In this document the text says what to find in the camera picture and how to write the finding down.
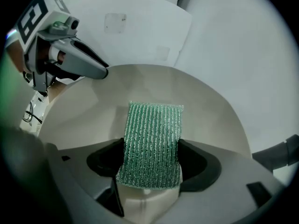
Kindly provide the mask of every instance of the green sponge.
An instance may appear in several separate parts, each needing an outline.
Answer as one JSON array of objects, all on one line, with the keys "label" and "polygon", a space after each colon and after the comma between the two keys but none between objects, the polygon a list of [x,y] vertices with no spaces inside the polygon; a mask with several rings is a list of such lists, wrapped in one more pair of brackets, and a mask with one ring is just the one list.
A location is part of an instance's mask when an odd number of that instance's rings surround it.
[{"label": "green sponge", "polygon": [[179,186],[177,152],[182,112],[182,105],[130,101],[118,183],[141,189]]}]

